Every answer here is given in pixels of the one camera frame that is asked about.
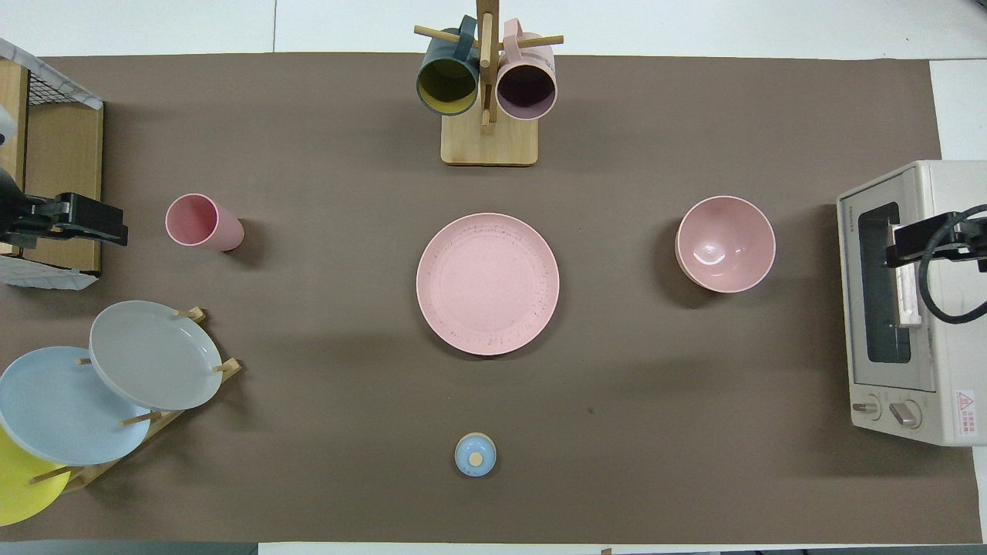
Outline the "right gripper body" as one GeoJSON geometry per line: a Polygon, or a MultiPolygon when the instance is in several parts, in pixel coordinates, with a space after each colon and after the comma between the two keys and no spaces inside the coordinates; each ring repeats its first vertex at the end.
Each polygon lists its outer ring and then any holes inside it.
{"type": "Polygon", "coordinates": [[[960,232],[965,239],[960,260],[976,261],[978,271],[986,271],[986,218],[982,216],[986,204],[976,205],[965,212],[965,218],[960,221],[960,232]]]}

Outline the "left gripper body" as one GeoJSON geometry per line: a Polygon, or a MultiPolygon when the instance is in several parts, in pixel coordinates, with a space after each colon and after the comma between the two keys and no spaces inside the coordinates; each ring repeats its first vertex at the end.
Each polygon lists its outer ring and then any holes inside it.
{"type": "Polygon", "coordinates": [[[22,216],[24,207],[30,207],[28,197],[22,193],[13,177],[1,170],[1,242],[21,249],[35,249],[38,239],[22,236],[15,231],[15,225],[22,216]]]}

